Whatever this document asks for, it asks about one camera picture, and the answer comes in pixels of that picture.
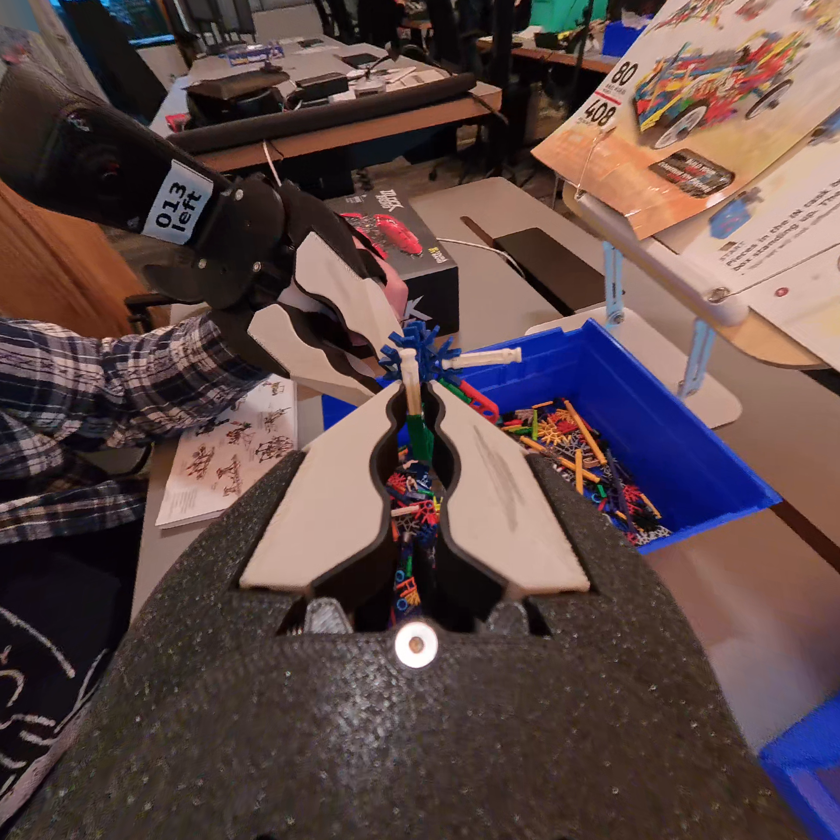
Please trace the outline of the black printed toy box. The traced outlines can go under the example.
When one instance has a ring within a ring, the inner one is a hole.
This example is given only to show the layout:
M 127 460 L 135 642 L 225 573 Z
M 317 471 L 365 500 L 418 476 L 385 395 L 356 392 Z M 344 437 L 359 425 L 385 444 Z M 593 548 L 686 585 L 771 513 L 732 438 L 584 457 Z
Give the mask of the black printed toy box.
M 403 323 L 422 322 L 439 336 L 459 331 L 459 268 L 406 195 L 391 187 L 327 201 L 373 244 L 407 287 Z

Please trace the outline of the round wooden board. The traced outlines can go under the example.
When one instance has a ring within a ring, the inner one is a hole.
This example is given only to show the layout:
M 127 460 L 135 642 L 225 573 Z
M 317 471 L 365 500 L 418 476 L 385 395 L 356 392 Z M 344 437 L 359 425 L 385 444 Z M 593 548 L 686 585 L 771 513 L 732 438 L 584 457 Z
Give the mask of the round wooden board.
M 698 268 L 656 238 L 638 239 L 624 216 L 579 190 L 563 184 L 564 204 L 585 225 L 626 257 L 668 294 L 708 324 L 732 347 L 776 368 L 827 371 L 830 365 L 769 320 L 735 301 L 718 295 Z

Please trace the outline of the wooden panel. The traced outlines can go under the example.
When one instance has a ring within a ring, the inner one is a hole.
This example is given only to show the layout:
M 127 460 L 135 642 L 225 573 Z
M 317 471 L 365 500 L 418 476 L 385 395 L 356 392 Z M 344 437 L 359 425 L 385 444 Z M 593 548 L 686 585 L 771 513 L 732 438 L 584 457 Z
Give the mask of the wooden panel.
M 42 209 L 1 184 L 1 313 L 93 338 L 132 332 L 140 279 L 100 227 Z

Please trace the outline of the white stand base blue posts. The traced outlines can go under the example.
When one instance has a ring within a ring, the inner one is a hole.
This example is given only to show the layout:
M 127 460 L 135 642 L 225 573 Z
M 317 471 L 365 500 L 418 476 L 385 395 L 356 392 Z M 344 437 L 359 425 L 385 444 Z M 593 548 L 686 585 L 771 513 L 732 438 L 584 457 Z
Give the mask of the white stand base blue posts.
M 604 327 L 643 367 L 711 429 L 730 425 L 742 414 L 739 399 L 707 372 L 716 333 L 705 322 L 694 321 L 689 353 L 675 344 L 623 303 L 623 255 L 603 243 L 605 304 L 531 327 L 527 335 L 553 329 L 574 331 L 593 320 Z

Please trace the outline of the empty blue plastic bin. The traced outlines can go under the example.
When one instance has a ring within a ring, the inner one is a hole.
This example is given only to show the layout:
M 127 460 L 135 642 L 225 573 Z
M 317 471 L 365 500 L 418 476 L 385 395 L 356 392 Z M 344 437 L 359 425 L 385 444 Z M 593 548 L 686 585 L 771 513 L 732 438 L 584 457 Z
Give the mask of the empty blue plastic bin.
M 767 743 L 759 761 L 810 838 L 839 838 L 839 695 Z

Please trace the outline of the blue plastic bin with label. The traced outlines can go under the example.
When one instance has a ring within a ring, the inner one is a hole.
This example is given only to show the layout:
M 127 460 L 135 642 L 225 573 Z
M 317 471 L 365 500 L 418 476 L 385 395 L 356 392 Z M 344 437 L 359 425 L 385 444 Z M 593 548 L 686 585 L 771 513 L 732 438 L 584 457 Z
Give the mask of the blue plastic bin with label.
M 595 322 L 494 344 L 519 364 L 465 370 L 501 413 L 542 397 L 570 398 L 613 455 L 653 493 L 673 535 L 648 553 L 776 504 L 780 497 Z

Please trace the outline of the black flat pad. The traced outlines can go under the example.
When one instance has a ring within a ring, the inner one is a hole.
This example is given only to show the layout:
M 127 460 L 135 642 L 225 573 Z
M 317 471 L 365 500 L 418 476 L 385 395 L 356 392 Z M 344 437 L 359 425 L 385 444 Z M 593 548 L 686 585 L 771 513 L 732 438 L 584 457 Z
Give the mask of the black flat pad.
M 528 284 L 561 316 L 605 302 L 603 274 L 544 231 L 526 228 L 494 238 L 493 245 L 515 261 Z

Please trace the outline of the instruction booklet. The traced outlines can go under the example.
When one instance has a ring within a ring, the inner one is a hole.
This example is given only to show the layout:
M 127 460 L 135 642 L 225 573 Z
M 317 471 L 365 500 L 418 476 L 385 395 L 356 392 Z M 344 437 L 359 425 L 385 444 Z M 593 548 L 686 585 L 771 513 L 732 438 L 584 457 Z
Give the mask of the instruction booklet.
M 763 361 L 839 367 L 838 122 L 824 121 L 744 191 L 647 244 L 727 339 Z

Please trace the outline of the toy kit plastic bag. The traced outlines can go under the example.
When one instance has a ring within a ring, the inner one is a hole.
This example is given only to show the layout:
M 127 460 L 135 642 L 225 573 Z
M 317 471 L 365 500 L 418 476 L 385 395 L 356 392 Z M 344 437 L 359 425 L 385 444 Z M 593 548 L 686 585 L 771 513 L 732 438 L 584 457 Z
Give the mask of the toy kit plastic bag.
M 638 238 L 714 207 L 839 103 L 834 1 L 666 2 L 534 150 Z

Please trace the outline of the black office chair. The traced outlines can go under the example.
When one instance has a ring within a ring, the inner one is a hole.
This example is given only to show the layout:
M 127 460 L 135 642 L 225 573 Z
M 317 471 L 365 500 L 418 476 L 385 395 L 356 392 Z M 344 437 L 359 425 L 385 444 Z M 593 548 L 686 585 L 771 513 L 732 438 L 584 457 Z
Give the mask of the black office chair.
M 120 22 L 99 1 L 59 2 L 82 56 L 118 110 L 149 125 L 166 96 Z

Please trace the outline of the pile of construction toy pieces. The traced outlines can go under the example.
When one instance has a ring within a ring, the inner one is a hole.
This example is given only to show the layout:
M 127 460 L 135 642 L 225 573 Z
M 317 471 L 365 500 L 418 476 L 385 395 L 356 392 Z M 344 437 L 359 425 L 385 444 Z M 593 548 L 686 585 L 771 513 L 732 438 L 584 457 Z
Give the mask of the pile of construction toy pieces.
M 563 399 L 525 405 L 503 414 L 492 423 L 511 440 L 523 447 L 532 459 L 532 468 L 547 491 L 552 508 L 589 577 L 589 591 L 596 590 L 592 575 L 594 561 L 605 549 L 586 549 L 584 539 L 591 537 L 587 528 L 581 535 L 573 530 L 572 515 L 561 512 L 561 501 L 570 489 L 570 497 L 589 505 L 599 526 L 616 530 L 633 549 L 647 547 L 673 535 L 646 492 L 627 472 L 598 433 L 580 412 Z M 391 501 L 392 538 L 397 549 L 395 574 L 385 626 L 429 617 L 456 632 L 471 632 L 477 623 L 488 623 L 499 603 L 482 622 L 460 610 L 445 598 L 436 577 L 436 547 L 444 488 L 431 465 L 412 456 L 410 442 L 399 448 L 394 471 L 386 482 Z M 517 603 L 524 603 L 531 596 Z

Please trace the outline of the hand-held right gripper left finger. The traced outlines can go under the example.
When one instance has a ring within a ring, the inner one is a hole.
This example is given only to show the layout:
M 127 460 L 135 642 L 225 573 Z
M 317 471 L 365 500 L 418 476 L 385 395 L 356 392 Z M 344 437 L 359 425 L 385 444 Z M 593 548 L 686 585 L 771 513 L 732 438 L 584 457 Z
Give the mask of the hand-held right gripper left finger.
M 308 444 L 244 567 L 244 589 L 331 597 L 352 613 L 393 581 L 386 481 L 406 395 L 394 382 Z

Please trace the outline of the white printed instruction sheet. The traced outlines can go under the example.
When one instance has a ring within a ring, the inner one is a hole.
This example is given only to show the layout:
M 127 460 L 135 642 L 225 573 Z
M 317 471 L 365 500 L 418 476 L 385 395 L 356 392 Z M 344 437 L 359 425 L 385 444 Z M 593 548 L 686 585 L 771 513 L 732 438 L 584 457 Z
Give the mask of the white printed instruction sheet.
M 184 432 L 155 525 L 216 518 L 297 448 L 297 386 L 271 375 L 226 412 Z

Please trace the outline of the long dark office desk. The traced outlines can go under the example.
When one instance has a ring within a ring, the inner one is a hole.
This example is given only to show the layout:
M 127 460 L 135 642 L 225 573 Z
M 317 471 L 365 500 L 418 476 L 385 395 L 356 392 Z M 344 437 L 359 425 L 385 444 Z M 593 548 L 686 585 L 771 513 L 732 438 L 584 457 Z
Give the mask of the long dark office desk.
M 470 73 L 452 73 L 426 62 L 399 56 L 386 58 L 365 72 L 366 80 L 384 81 L 385 91 L 334 103 L 299 108 L 174 133 L 168 117 L 186 111 L 186 87 L 247 71 L 219 58 L 198 59 L 191 72 L 177 79 L 151 125 L 153 132 L 178 144 L 217 172 L 230 173 L 305 155 L 357 150 L 362 144 L 436 130 L 473 119 L 500 116 L 498 87 Z

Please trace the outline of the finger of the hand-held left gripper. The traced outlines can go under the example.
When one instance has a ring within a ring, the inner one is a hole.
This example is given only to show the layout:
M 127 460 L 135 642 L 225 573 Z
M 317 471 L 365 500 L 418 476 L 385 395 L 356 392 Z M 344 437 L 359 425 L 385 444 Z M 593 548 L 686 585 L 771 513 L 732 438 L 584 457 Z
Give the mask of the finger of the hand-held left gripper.
M 248 336 L 272 357 L 294 382 L 354 406 L 368 402 L 382 386 L 368 371 L 357 370 L 347 353 L 320 338 L 309 313 L 284 305 L 260 309 Z
M 355 270 L 318 233 L 310 232 L 297 248 L 291 283 L 278 302 L 325 316 L 383 356 L 384 347 L 396 347 L 392 335 L 403 335 L 385 289 L 385 280 L 366 268 Z

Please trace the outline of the person's left hand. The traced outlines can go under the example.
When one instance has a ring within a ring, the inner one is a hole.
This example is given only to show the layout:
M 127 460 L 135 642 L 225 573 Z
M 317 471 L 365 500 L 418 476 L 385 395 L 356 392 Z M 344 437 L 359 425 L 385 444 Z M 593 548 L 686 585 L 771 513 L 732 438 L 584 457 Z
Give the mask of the person's left hand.
M 385 273 L 385 297 L 397 320 L 402 322 L 408 299 L 407 285 L 393 266 L 380 257 L 376 257 L 376 259 Z

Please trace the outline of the blue snowflake toy assembly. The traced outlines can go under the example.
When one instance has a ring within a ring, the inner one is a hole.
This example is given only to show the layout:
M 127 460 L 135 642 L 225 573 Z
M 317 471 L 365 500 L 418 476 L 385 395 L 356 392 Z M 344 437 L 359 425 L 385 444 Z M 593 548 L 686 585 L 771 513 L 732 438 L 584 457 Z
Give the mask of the blue snowflake toy assembly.
M 472 385 L 459 372 L 470 368 L 508 365 L 522 362 L 522 350 L 500 350 L 465 353 L 453 348 L 452 339 L 440 347 L 435 342 L 438 328 L 427 329 L 421 322 L 409 322 L 402 332 L 393 332 L 381 348 L 380 366 L 385 377 L 400 382 L 406 396 L 406 428 L 412 456 L 430 466 L 434 455 L 434 434 L 424 417 L 425 385 L 436 382 L 455 398 L 485 419 L 496 423 L 498 406 Z

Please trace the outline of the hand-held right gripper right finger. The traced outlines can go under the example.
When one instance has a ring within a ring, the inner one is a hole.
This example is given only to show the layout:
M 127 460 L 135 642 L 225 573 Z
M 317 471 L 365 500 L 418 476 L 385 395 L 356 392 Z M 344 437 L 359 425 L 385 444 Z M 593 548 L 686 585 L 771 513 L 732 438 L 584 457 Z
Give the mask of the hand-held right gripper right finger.
M 437 382 L 426 387 L 444 488 L 437 584 L 485 622 L 501 602 L 587 593 L 589 577 L 524 449 Z

